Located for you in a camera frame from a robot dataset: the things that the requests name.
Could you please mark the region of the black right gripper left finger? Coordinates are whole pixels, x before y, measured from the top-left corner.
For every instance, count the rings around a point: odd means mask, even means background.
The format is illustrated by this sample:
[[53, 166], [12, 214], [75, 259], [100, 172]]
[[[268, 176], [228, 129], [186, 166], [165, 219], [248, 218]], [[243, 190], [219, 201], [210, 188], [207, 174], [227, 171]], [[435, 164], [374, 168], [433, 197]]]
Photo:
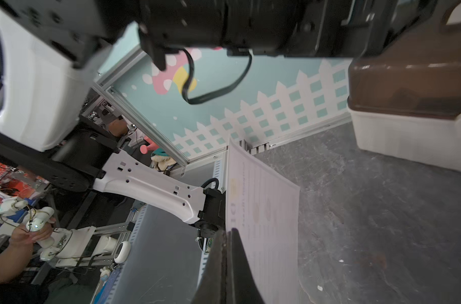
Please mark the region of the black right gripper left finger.
[[215, 235], [201, 282], [191, 303], [225, 303], [226, 281], [227, 235], [225, 231], [219, 230]]

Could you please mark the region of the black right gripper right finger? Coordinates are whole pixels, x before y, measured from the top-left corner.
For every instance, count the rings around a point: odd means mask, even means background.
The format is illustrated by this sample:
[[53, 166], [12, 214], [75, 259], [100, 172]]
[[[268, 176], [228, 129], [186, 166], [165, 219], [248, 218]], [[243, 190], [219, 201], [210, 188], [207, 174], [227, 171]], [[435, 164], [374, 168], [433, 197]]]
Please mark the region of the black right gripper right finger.
[[226, 303], [264, 303], [236, 228], [227, 233], [226, 259]]

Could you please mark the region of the restaurant special menu sheet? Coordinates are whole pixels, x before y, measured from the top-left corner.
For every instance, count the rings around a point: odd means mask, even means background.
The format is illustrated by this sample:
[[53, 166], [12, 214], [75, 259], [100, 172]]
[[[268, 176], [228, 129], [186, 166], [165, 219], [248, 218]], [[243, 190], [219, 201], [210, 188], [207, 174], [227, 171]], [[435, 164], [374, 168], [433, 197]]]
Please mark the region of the restaurant special menu sheet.
[[226, 229], [238, 230], [264, 302], [297, 303], [300, 187], [230, 143], [225, 189]]

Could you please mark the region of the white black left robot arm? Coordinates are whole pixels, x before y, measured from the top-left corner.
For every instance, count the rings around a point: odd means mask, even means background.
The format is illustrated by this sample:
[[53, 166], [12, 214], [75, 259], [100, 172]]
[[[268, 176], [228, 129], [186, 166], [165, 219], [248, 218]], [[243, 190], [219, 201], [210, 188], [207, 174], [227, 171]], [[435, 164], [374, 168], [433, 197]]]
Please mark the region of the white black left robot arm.
[[127, 196], [210, 234], [225, 199], [159, 174], [80, 120], [97, 69], [131, 23], [160, 71], [190, 47], [230, 56], [376, 56], [435, 1], [0, 1], [0, 156], [61, 189]]

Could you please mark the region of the person forearm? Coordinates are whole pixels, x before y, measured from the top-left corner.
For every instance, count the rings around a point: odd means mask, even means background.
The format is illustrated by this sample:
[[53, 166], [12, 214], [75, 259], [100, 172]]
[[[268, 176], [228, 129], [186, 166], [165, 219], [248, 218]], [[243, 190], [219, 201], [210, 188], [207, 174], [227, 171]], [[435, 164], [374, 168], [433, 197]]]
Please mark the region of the person forearm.
[[23, 272], [32, 258], [34, 244], [51, 237], [54, 223], [52, 217], [39, 231], [28, 232], [24, 225], [13, 230], [8, 247], [0, 254], [0, 284], [12, 281]]

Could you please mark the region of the white box with brown lid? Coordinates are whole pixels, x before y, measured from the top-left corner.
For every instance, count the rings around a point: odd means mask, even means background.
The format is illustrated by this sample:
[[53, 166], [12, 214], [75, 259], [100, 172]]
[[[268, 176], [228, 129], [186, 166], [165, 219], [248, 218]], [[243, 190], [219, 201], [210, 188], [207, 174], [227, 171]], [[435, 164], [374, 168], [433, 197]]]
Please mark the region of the white box with brown lid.
[[461, 172], [461, 1], [348, 69], [360, 149]]

